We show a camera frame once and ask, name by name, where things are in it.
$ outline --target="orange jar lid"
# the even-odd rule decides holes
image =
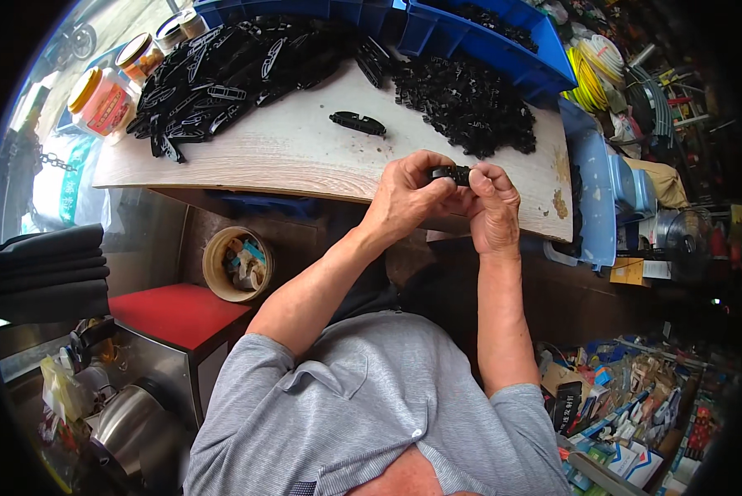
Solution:
[[[71,96],[68,98],[68,110],[71,114],[77,114],[84,108],[84,105],[98,87],[98,83],[101,82],[102,77],[103,71],[100,67],[92,67],[81,74],[81,77],[73,86]]]
[[[153,41],[153,37],[150,33],[143,33],[135,36],[133,40],[126,43],[126,46],[118,53],[115,59],[115,65],[121,69],[125,69],[129,65],[133,64],[136,59],[140,57],[145,50],[150,46],[150,42]]]

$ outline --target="round bucket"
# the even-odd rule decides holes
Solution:
[[[246,235],[251,236],[258,242],[258,247],[266,258],[266,277],[264,277],[260,287],[255,291],[237,290],[228,279],[225,268],[222,266],[222,261],[225,258],[230,240]],[[203,252],[203,276],[206,278],[206,283],[214,294],[228,302],[248,302],[257,297],[266,291],[269,282],[272,280],[273,273],[274,259],[272,258],[272,250],[269,249],[268,245],[256,233],[247,228],[234,226],[219,231],[208,241],[206,249]]]

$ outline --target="man's arm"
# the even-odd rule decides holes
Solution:
[[[469,179],[459,197],[480,257],[478,365],[491,397],[512,384],[538,385],[540,376],[523,311],[519,193],[495,165],[475,165]]]
[[[478,365],[491,397],[506,386],[541,377],[523,311],[519,257],[482,255],[478,273]]]
[[[426,185],[425,169],[438,165],[453,165],[453,161],[421,150],[387,164],[363,222],[318,262],[275,291],[247,333],[268,336],[296,356],[306,352],[365,267],[410,234],[456,190],[450,178]]]

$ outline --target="man's left hand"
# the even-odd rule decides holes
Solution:
[[[453,166],[453,160],[428,150],[418,150],[387,164],[371,206],[359,229],[385,247],[408,236],[429,215],[447,215],[442,201],[456,191],[451,178],[439,178],[427,184],[429,167]]]

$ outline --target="glass jar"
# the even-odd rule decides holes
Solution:
[[[115,65],[142,87],[148,76],[164,59],[165,55],[153,41],[153,36],[150,36],[150,33],[143,33],[126,44],[115,59]]]
[[[180,28],[178,18],[178,14],[170,17],[156,32],[156,43],[165,55],[169,55],[178,43],[187,39],[186,33]]]
[[[186,9],[181,12],[178,17],[178,24],[190,40],[208,30],[203,16],[197,14],[193,9]]]
[[[137,107],[128,83],[111,68],[92,67],[81,75],[68,99],[73,124],[101,138],[119,141],[136,117]]]

